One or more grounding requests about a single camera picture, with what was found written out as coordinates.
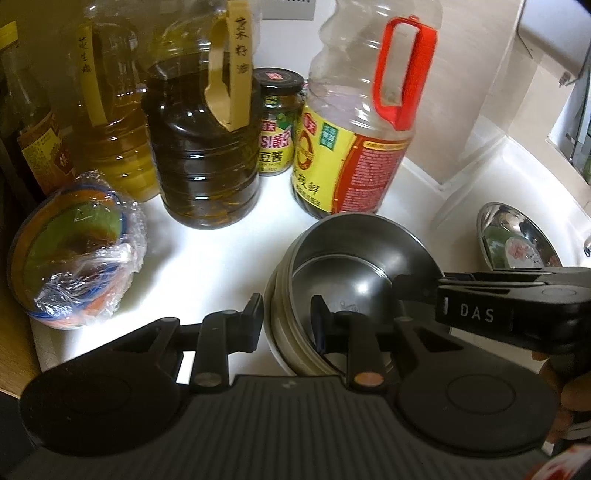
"handwritten label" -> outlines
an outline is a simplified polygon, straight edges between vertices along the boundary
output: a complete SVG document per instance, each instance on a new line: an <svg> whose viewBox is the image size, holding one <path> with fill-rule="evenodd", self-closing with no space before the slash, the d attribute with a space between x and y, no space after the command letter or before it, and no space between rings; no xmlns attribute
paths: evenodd
<svg viewBox="0 0 591 480"><path fill-rule="evenodd" d="M99 82L96 78L92 35L92 23L84 23L78 27L76 41L80 86L90 123L96 127L107 123L107 118L100 98Z"/></svg>

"wooden surface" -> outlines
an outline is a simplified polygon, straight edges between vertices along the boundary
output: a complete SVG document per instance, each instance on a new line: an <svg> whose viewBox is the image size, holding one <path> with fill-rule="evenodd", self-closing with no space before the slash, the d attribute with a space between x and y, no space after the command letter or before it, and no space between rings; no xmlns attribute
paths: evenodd
<svg viewBox="0 0 591 480"><path fill-rule="evenodd" d="M29 318L12 298L4 273L8 247L21 219L0 174L0 391L14 397L40 373Z"/></svg>

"finger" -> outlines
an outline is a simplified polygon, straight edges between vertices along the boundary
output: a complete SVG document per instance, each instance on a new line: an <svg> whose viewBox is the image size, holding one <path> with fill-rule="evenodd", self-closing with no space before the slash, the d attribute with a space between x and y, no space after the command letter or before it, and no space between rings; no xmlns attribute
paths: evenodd
<svg viewBox="0 0 591 480"><path fill-rule="evenodd" d="M558 413L556 414L556 418L554 419L554 423L552 424L552 428L550 429L550 433L548 434L547 440L550 443L555 443L556 440L561 438L562 435L566 433L572 424L573 413L564 407L560 407L558 409Z"/></svg>
<svg viewBox="0 0 591 480"><path fill-rule="evenodd" d="M560 395L562 392L563 383L560 380L558 374L552 368L552 365L550 365L550 362L546 362L544 365L542 365L542 368L540 369L540 376L546 380L552 390Z"/></svg>
<svg viewBox="0 0 591 480"><path fill-rule="evenodd" d="M560 402L573 411L591 411L591 372L566 384Z"/></svg>
<svg viewBox="0 0 591 480"><path fill-rule="evenodd" d="M548 355L546 355L545 353L531 352L531 357L534 360L537 360L538 362L542 362L544 360L548 360Z"/></svg>

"soy sauce bottle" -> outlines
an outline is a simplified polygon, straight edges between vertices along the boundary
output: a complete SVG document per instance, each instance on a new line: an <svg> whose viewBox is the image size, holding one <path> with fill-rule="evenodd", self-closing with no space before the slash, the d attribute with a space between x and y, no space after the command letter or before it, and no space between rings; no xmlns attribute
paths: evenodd
<svg viewBox="0 0 591 480"><path fill-rule="evenodd" d="M0 28L0 168L24 210L74 180L47 94L18 45L17 23Z"/></svg>

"steel bowl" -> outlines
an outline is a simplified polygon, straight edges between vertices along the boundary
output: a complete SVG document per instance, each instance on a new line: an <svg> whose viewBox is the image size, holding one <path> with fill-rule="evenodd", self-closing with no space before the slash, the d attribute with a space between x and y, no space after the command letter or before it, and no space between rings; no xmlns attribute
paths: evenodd
<svg viewBox="0 0 591 480"><path fill-rule="evenodd" d="M322 295L333 312L360 312L375 323L396 317L434 320L432 305L396 299L392 283L400 274L443 276L402 226L365 213L334 215L312 226L290 246L267 285L265 332L280 364L297 375L346 373L344 355L320 355L314 348L314 295ZM384 362L390 367L389 355Z"/></svg>
<svg viewBox="0 0 591 480"><path fill-rule="evenodd" d="M487 203L476 221L478 243L491 270L562 267L542 230L504 203Z"/></svg>

